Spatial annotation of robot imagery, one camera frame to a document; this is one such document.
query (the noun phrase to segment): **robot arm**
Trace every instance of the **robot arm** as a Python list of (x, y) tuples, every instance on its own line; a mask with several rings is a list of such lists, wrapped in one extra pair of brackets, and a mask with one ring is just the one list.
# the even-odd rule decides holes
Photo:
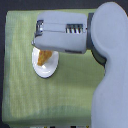
[(46, 11), (37, 18), (32, 44), (42, 50), (85, 53), (87, 17), (80, 13)]
[(96, 50), (107, 59), (92, 101), (92, 128), (128, 127), (128, 18), (116, 3), (101, 5), (91, 22)]
[[(48, 11), (37, 19), (32, 44), (42, 50), (85, 53), (87, 18), (84, 14)], [(105, 77), (94, 92), (92, 128), (128, 127), (128, 18), (116, 3), (101, 5), (91, 21), (93, 48), (107, 59)]]

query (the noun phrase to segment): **plate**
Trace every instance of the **plate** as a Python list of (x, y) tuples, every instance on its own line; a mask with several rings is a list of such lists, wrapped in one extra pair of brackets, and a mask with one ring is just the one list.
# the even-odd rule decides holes
[(32, 64), (35, 72), (43, 78), (50, 77), (56, 70), (59, 60), (59, 53), (53, 51), (52, 56), (45, 62), (44, 65), (38, 66), (39, 49), (33, 48), (32, 52)]

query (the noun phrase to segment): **green cloth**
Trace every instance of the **green cloth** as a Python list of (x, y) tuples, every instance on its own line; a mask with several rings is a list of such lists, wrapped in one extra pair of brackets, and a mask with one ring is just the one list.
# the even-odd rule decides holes
[[(95, 10), (61, 11), (88, 15)], [(7, 13), (2, 120), (10, 126), (90, 125), (92, 96), (104, 68), (91, 51), (59, 53), (52, 77), (39, 77), (32, 66), (31, 41), (40, 12)]]

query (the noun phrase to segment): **green table surface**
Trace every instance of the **green table surface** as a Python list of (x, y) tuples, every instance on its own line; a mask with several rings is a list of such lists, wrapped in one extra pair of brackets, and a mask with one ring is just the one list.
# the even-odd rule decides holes
[[(39, 77), (32, 66), (31, 41), (40, 11), (9, 11), (5, 27), (2, 120), (10, 126), (90, 125), (93, 92), (104, 68), (86, 54), (59, 53), (52, 77)], [(70, 9), (65, 12), (94, 12)]]

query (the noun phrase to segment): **orange object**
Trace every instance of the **orange object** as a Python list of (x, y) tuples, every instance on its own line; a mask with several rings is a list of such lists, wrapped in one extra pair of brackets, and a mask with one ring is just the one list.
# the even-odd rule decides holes
[(37, 65), (42, 66), (51, 56), (52, 56), (52, 51), (40, 50)]

